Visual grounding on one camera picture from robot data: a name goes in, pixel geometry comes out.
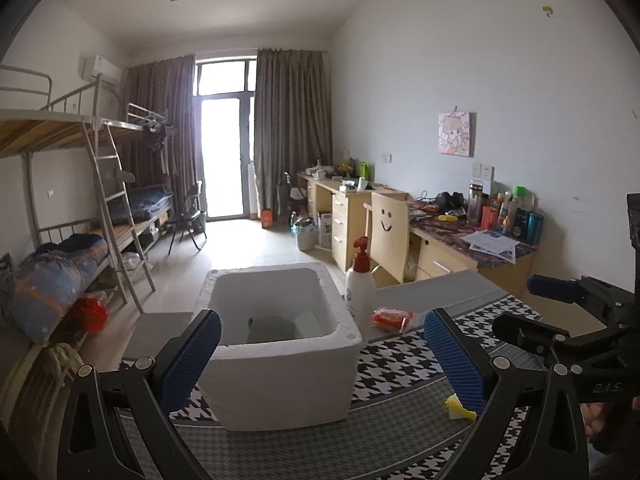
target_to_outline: trash bin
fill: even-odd
[[[296,235],[296,243],[298,250],[303,253],[312,251],[318,243],[318,229],[311,217],[299,218],[292,228],[293,234]]]

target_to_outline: black and white rug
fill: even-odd
[[[519,367],[540,368],[530,354],[494,337],[502,312],[540,316],[513,296],[456,318],[492,355]],[[444,400],[452,389],[418,329],[371,342],[360,354],[347,419],[296,430],[256,433],[222,428],[197,387],[171,419],[214,480],[234,479],[433,479],[469,426],[449,420]],[[526,412],[516,410],[485,479],[500,474]],[[148,478],[160,478],[132,418],[124,425]]]

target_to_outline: hand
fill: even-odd
[[[640,396],[634,397],[631,407],[634,410],[640,410]],[[582,420],[584,421],[584,433],[587,437],[597,435],[604,429],[604,423],[607,418],[604,402],[591,402],[590,404],[581,404]]]

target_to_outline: foam box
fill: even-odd
[[[362,345],[322,264],[220,270],[196,311],[212,308],[222,339],[198,384],[232,431],[288,430],[345,418]],[[298,338],[246,343],[250,320],[281,318]]]

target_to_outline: tiled floor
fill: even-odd
[[[344,274],[334,264],[331,253],[315,249],[302,253],[295,238],[285,228],[264,230],[260,222],[230,220],[207,224],[208,242],[198,252],[188,235],[180,243],[176,237],[171,256],[167,256],[170,236],[165,236],[149,252],[153,264],[151,274],[157,291],[150,293],[144,272],[136,276],[135,287],[145,312],[190,312],[200,293],[205,276],[211,269],[237,269],[261,267],[299,262],[325,263],[340,293],[344,293]],[[199,235],[200,244],[204,240]],[[111,305],[105,329],[89,336],[82,346],[85,362],[93,364],[99,371],[117,368],[136,321],[139,319],[135,304],[119,308],[118,301]]]

